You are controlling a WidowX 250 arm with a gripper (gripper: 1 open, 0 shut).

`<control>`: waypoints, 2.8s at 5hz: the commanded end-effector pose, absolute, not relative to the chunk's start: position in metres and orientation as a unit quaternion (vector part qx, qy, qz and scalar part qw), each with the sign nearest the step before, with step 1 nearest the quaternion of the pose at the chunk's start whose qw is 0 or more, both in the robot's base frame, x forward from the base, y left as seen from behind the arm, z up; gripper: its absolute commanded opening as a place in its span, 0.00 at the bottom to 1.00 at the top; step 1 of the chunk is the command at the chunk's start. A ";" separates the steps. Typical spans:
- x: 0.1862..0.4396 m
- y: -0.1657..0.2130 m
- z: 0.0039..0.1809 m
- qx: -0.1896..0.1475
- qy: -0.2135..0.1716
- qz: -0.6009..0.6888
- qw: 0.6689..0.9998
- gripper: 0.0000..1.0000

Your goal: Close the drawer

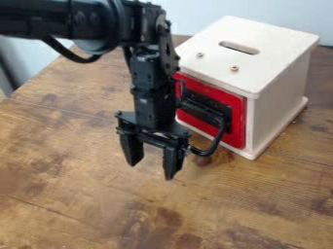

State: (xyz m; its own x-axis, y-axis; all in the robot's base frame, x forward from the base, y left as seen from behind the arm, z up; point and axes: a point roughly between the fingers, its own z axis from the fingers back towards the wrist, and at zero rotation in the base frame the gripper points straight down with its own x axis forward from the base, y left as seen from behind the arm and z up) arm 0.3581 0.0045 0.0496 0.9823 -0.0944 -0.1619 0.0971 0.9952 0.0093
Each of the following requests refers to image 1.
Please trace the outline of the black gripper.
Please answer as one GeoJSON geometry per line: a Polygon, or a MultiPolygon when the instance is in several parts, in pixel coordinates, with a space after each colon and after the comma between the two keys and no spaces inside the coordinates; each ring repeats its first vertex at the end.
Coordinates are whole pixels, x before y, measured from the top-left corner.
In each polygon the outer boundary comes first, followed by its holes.
{"type": "Polygon", "coordinates": [[[168,73],[169,64],[162,62],[158,50],[138,49],[127,59],[134,111],[117,114],[122,151],[129,165],[134,166],[145,157],[145,143],[162,148],[165,175],[172,180],[182,169],[189,141],[188,130],[176,122],[177,80],[168,73]]]}

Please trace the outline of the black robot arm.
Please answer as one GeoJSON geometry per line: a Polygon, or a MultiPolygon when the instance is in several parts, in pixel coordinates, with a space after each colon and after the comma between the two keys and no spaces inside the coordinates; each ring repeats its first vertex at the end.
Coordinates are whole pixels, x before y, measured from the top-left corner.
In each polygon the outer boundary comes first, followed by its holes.
{"type": "Polygon", "coordinates": [[[145,158],[145,144],[162,148],[170,180],[182,169],[189,133],[176,122],[180,56],[162,6],[131,0],[0,0],[0,35],[41,40],[77,63],[93,63],[122,48],[134,110],[117,113],[119,143],[131,165],[145,158]]]}

